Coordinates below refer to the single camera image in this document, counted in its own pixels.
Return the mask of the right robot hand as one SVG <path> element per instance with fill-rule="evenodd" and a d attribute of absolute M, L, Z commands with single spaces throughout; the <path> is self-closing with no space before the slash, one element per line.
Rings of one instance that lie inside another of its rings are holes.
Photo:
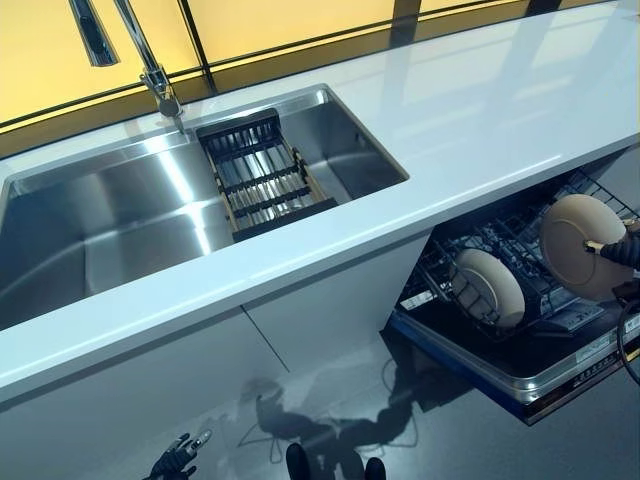
<path fill-rule="evenodd" d="M 592 240 L 583 242 L 584 250 L 616 264 L 639 269 L 639 220 L 624 220 L 626 233 L 615 243 L 601 244 Z"/>

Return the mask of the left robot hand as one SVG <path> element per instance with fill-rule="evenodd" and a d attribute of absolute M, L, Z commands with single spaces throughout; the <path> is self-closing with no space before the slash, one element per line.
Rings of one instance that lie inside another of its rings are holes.
<path fill-rule="evenodd" d="M 193 464 L 198 451 L 210 440 L 206 429 L 194 438 L 184 433 L 174 440 L 151 467 L 147 479 L 189 479 L 197 470 Z"/>

